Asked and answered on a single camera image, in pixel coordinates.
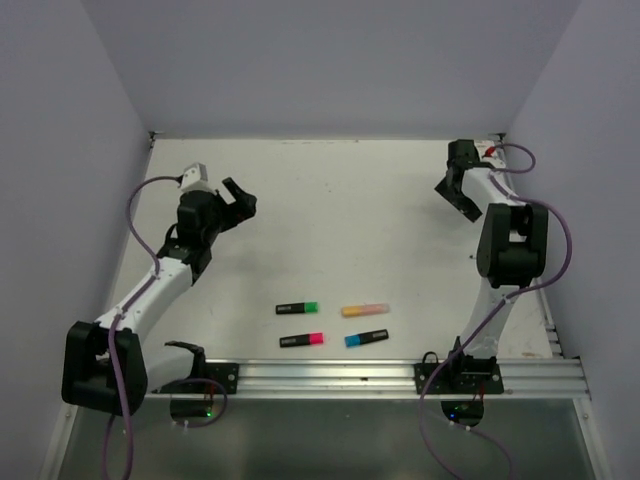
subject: orange marker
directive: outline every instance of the orange marker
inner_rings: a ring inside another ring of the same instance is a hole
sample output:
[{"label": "orange marker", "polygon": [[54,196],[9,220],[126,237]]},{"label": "orange marker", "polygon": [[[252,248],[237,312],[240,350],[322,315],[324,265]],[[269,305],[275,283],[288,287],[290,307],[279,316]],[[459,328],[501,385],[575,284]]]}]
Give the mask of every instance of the orange marker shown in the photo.
[{"label": "orange marker", "polygon": [[354,305],[342,307],[343,317],[361,317],[363,315],[377,315],[379,313],[389,313],[388,303],[375,303],[373,305]]}]

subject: green marker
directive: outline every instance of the green marker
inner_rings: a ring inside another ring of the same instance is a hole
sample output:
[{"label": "green marker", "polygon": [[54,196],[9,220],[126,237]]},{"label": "green marker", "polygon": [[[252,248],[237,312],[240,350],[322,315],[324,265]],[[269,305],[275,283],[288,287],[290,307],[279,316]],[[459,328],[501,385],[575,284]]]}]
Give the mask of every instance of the green marker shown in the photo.
[{"label": "green marker", "polygon": [[276,305],[276,315],[290,315],[293,313],[318,313],[318,302]]}]

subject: white work surface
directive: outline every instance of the white work surface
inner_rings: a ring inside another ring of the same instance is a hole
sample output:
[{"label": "white work surface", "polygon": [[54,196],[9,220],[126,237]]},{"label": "white work surface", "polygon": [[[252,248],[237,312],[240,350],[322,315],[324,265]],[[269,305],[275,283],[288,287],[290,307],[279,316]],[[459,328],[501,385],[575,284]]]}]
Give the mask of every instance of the white work surface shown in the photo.
[{"label": "white work surface", "polygon": [[[209,183],[233,177],[258,197],[256,216],[221,234],[213,260],[149,335],[145,355],[169,340],[228,359],[418,359],[453,346],[473,309],[482,220],[469,222],[434,187],[446,141],[158,140],[147,178],[200,162]],[[175,222],[179,190],[142,192],[135,224],[154,250]],[[114,300],[150,259],[127,243]],[[317,301],[320,312],[276,316],[279,303]],[[345,305],[386,302],[391,313],[345,319]],[[502,358],[551,357],[535,294],[516,303]],[[344,337],[386,328],[387,341],[347,349]],[[322,346],[279,348],[287,335],[323,332]]]}]

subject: green marker cap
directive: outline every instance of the green marker cap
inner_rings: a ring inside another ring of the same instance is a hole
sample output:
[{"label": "green marker cap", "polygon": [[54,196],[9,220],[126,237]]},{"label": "green marker cap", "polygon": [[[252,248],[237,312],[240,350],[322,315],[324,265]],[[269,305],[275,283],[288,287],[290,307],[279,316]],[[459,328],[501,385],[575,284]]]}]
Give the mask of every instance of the green marker cap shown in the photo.
[{"label": "green marker cap", "polygon": [[304,313],[318,313],[318,302],[306,302],[304,304]]}]

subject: pink marker cap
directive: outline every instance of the pink marker cap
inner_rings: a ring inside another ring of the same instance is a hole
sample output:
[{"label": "pink marker cap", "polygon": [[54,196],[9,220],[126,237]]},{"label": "pink marker cap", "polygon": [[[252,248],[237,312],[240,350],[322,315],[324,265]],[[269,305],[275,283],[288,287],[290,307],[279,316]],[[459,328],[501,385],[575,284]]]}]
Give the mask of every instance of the pink marker cap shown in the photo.
[{"label": "pink marker cap", "polygon": [[310,333],[309,342],[311,345],[321,345],[324,343],[324,335],[322,333]]}]

